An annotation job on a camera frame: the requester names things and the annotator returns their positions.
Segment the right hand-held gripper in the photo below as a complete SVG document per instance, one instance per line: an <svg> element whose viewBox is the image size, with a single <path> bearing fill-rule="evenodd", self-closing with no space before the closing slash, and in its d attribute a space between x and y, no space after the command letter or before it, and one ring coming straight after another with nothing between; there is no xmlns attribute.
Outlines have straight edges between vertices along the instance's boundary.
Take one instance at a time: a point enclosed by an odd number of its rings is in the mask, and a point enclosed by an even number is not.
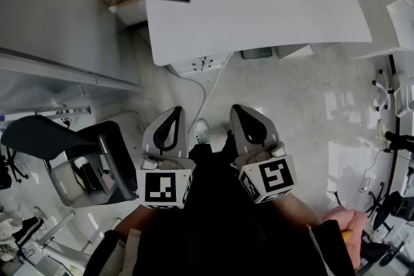
<svg viewBox="0 0 414 276"><path fill-rule="evenodd" d="M253 202L268 202L289 193L297 184L294 161L272 120L251 107L234 104L230 125L239 155L234 162L237 177Z"/></svg>

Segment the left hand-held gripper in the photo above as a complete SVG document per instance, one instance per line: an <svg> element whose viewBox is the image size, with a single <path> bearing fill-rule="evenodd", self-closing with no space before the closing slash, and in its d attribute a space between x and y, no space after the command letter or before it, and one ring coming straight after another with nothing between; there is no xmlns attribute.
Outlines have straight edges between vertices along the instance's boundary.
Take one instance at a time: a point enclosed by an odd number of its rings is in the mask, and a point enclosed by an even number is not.
<svg viewBox="0 0 414 276"><path fill-rule="evenodd" d="M164 124L163 134L156 133ZM163 145L165 157L158 145ZM193 182L195 163L188 157L186 112L176 106L160 114L144 131L140 169L136 172L138 201L150 209L184 208Z"/></svg>

